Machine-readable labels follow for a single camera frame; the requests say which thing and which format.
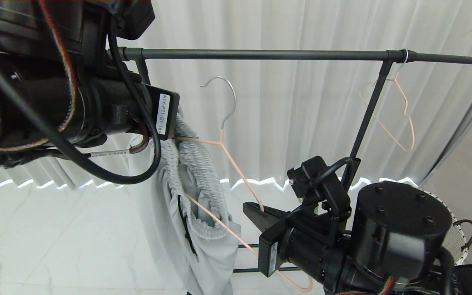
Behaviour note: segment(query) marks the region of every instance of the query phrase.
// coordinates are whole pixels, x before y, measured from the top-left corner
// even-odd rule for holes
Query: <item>curtain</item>
[[[153,0],[156,20],[136,41],[143,48],[387,50],[472,56],[472,1]],[[238,95],[225,124],[225,145],[248,179],[273,177],[283,184],[289,168],[315,155],[327,163],[347,157],[365,112],[358,92],[377,77],[374,61],[148,60],[154,86],[180,94],[185,119],[206,140],[218,140],[221,120],[232,107],[229,79]],[[136,71],[134,62],[129,69]],[[399,65],[393,67],[393,77]],[[406,153],[371,120],[360,148],[357,178],[427,176],[472,105],[472,65],[412,62],[399,69],[409,101],[416,145]],[[369,97],[372,88],[365,88]],[[404,101],[388,82],[375,114],[403,146],[411,133]],[[111,136],[96,150],[123,149],[131,136]],[[240,177],[223,152],[210,147],[217,172]],[[125,158],[97,162],[128,174]],[[95,179],[71,162],[41,159],[0,169],[0,182],[32,179],[79,187]]]

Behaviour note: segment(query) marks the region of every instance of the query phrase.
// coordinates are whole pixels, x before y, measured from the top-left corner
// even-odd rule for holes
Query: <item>garment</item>
[[[176,136],[196,136],[179,114]],[[131,175],[144,172],[151,160],[151,146],[129,155]],[[230,276],[238,240],[184,196],[186,192],[235,233],[241,233],[240,225],[231,221],[203,144],[162,141],[158,171],[130,190],[137,196],[152,258],[165,287],[184,288],[192,295],[232,295]]]

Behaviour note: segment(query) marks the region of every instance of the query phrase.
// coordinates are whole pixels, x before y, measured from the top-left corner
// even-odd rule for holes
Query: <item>hanger hook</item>
[[[221,75],[217,75],[215,77],[210,78],[209,81],[207,81],[205,84],[200,85],[200,87],[207,87],[209,83],[214,79],[222,79],[223,81],[227,82],[227,84],[229,84],[229,86],[231,87],[232,97],[234,98],[234,104],[232,105],[232,110],[227,114],[227,116],[225,116],[225,118],[223,118],[223,121],[221,121],[221,130],[223,130],[223,128],[225,127],[225,121],[227,121],[227,119],[229,119],[229,117],[232,116],[232,114],[234,114],[234,111],[236,110],[236,102],[238,101],[238,99],[236,98],[236,91],[234,91],[234,87],[232,86],[231,82],[221,77]]]

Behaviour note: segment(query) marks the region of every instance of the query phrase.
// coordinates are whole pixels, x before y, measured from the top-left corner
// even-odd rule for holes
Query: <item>clothing rack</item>
[[[150,84],[146,59],[217,59],[217,60],[371,60],[381,61],[378,79],[374,86],[371,99],[363,115],[362,122],[352,146],[350,158],[354,164],[347,166],[343,172],[343,185],[348,191],[360,165],[356,158],[360,145],[369,126],[386,78],[394,63],[408,62],[445,62],[449,64],[472,64],[470,56],[455,56],[446,54],[422,54],[408,49],[382,51],[352,51],[352,50],[225,50],[225,49],[143,49],[120,47],[123,61],[136,62],[142,82]]]

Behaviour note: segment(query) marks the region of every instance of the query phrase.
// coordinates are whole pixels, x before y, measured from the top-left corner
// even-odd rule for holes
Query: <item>curtain fold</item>
[[[143,48],[387,50],[472,56],[472,1],[331,2],[326,0],[153,0],[156,20],[136,41]],[[136,71],[134,62],[129,69]],[[283,185],[289,168],[315,155],[327,163],[347,157],[365,106],[358,92],[376,79],[374,61],[148,60],[154,86],[176,91],[185,119],[199,136],[218,140],[232,106],[229,79],[238,95],[225,124],[225,145],[248,179],[274,177]],[[400,65],[394,65],[394,77]],[[416,145],[405,153],[371,120],[360,148],[357,178],[411,177],[419,183],[436,163],[472,105],[472,65],[412,62],[399,71],[409,100]],[[366,87],[364,97],[372,88]],[[404,101],[387,82],[375,114],[402,145],[410,146]],[[111,136],[94,150],[124,149],[130,135]],[[239,179],[223,152],[209,147],[220,177]],[[105,168],[128,173],[125,157],[103,157]],[[41,186],[79,187],[104,181],[73,163],[41,159],[0,170],[0,182],[33,179]]]

